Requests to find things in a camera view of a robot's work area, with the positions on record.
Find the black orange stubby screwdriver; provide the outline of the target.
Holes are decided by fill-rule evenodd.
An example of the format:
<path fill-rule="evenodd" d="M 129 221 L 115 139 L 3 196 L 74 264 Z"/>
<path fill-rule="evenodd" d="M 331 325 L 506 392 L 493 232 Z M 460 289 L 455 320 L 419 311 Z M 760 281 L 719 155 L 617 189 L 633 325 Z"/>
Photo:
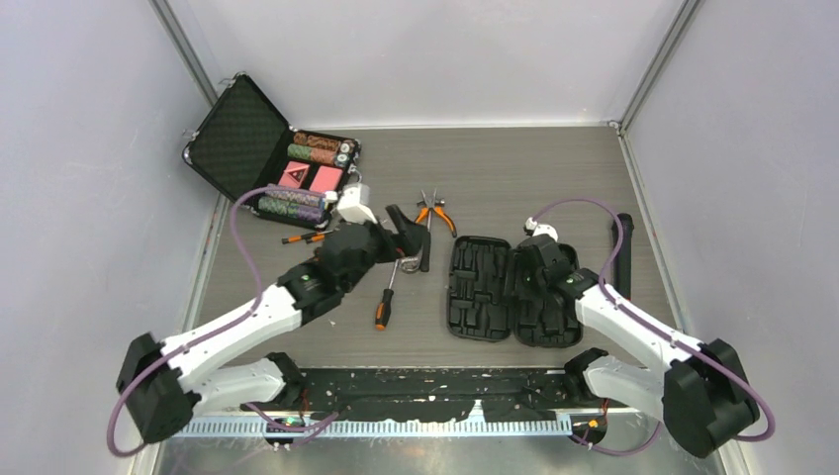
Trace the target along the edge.
<path fill-rule="evenodd" d="M 393 297 L 395 295 L 394 283 L 396 275 L 399 271 L 400 263 L 400 260 L 396 260 L 394 262 L 388 285 L 383 290 L 381 300 L 377 306 L 374 319 L 374 327 L 377 331 L 384 331 L 390 321 L 392 315 Z"/>

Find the black plastic tool case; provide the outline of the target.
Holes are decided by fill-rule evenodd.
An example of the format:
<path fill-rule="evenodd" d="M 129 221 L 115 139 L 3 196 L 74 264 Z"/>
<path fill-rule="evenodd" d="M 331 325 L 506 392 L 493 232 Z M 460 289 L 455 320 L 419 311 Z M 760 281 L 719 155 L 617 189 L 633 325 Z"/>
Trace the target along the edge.
<path fill-rule="evenodd" d="M 459 237 L 452 249 L 446 324 L 455 336 L 498 342 L 513 335 L 532 347 L 565 348 L 583 338 L 573 306 L 513 276 L 514 250 L 497 237 Z"/>

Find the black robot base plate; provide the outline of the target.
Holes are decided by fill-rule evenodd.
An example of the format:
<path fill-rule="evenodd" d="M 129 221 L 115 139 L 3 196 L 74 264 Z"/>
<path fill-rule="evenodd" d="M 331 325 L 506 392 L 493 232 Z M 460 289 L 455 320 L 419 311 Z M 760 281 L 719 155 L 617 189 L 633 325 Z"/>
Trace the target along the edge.
<path fill-rule="evenodd" d="M 553 368 L 305 368 L 294 400 L 256 406 L 267 413 L 307 411 L 316 420 L 447 423 L 476 404 L 488 422 L 546 422 L 555 411 L 603 407 Z"/>

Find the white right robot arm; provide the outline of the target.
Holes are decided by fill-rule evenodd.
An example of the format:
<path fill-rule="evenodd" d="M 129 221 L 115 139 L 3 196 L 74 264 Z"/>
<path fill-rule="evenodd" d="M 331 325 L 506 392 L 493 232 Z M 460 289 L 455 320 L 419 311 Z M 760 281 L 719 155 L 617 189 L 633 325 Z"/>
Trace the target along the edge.
<path fill-rule="evenodd" d="M 576 250 L 548 234 L 517 246 L 493 237 L 459 237 L 448 266 L 451 333 L 542 348 L 567 348 L 593 330 L 633 357 L 625 363 L 590 348 L 563 368 L 578 406 L 620 402 L 659 421 L 675 442 L 707 457 L 760 418 L 736 350 L 678 332 L 581 266 Z"/>

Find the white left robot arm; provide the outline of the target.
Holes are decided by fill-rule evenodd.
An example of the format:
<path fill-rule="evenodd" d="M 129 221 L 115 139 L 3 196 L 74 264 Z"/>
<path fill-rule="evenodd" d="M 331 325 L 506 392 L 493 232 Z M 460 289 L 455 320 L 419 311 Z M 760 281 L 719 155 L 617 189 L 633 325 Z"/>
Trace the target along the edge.
<path fill-rule="evenodd" d="M 295 408 L 304 385 L 287 355 L 245 366 L 228 363 L 332 311 L 375 265 L 420 253 L 428 239 L 425 227 L 396 205 L 386 211 L 393 230 L 362 209 L 310 257 L 273 283 L 257 284 L 253 299 L 209 323 L 162 340 L 149 332 L 134 338 L 117 379 L 119 400 L 112 415 L 128 411 L 142 444 L 155 444 L 207 412 L 257 402 Z"/>

